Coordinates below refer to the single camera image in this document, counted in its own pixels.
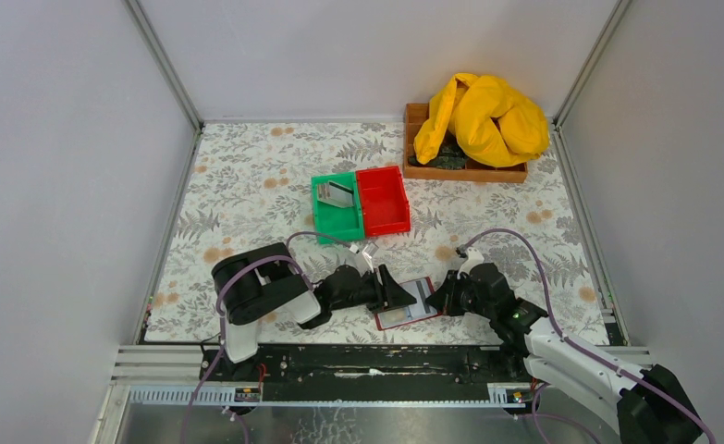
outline green plastic container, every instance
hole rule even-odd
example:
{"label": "green plastic container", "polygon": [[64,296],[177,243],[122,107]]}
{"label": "green plastic container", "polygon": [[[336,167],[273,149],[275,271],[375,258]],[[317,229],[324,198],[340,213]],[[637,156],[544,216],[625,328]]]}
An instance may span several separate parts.
{"label": "green plastic container", "polygon": [[[318,202],[317,185],[327,183],[329,180],[353,190],[352,207],[339,208],[328,203]],[[330,234],[344,241],[364,239],[364,219],[362,216],[362,203],[359,201],[359,187],[356,185],[356,173],[316,176],[312,180],[312,187],[315,229],[319,233]],[[318,243],[327,244],[333,243],[333,241],[318,238]]]}

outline gray wall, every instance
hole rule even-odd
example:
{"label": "gray wall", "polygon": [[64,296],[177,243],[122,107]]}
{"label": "gray wall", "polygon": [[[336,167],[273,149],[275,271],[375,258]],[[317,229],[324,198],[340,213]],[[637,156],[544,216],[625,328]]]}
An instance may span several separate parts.
{"label": "gray wall", "polygon": [[615,0],[145,0],[206,119],[401,117],[458,71],[557,112]]}
{"label": "gray wall", "polygon": [[632,337],[724,442],[724,2],[634,2],[565,132]]}
{"label": "gray wall", "polygon": [[121,1],[0,2],[0,443],[86,442],[190,139]]}

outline robotic arm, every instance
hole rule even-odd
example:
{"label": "robotic arm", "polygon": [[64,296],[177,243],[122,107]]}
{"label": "robotic arm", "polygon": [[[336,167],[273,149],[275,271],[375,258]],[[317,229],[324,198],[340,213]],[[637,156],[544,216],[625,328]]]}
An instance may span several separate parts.
{"label": "robotic arm", "polygon": [[[466,262],[451,270],[427,302],[445,315],[474,313],[489,320],[504,346],[523,359],[528,373],[562,390],[601,417],[629,443],[693,443],[702,429],[651,389],[624,374],[655,386],[696,414],[680,382],[668,369],[644,369],[626,363],[572,335],[563,336],[541,307],[517,298],[494,264],[470,248]],[[589,353],[613,363],[616,371]]]}

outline wooden tray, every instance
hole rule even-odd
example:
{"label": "wooden tray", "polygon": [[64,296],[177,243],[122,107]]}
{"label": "wooden tray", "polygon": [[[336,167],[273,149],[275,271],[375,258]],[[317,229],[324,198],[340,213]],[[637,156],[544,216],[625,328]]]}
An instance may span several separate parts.
{"label": "wooden tray", "polygon": [[528,164],[495,168],[468,159],[465,169],[440,169],[429,166],[408,165],[408,157],[414,155],[413,141],[429,116],[428,104],[405,105],[405,156],[402,176],[407,179],[470,180],[473,182],[523,183],[528,177]]}

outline floral tablecloth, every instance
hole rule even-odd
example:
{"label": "floral tablecloth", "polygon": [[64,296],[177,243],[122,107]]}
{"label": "floral tablecloth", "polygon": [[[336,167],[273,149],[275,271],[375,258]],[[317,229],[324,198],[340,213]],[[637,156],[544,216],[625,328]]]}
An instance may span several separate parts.
{"label": "floral tablecloth", "polygon": [[[196,341],[217,333],[210,271],[219,260],[314,229],[310,178],[399,165],[401,123],[233,123],[206,126],[178,228],[145,334],[146,341]],[[456,246],[492,227],[521,232],[544,262],[559,322],[595,344],[607,344],[580,233],[552,148],[529,164],[522,185],[405,180],[412,231],[374,239],[378,264],[394,278],[430,277],[436,288],[461,263]],[[534,262],[520,242],[489,235],[476,245],[517,295],[544,306]],[[312,237],[291,244],[316,281],[346,261],[336,245]],[[261,319],[260,342],[498,344],[481,317],[437,318],[378,331],[363,308],[334,312],[329,323],[302,330],[283,311]]]}

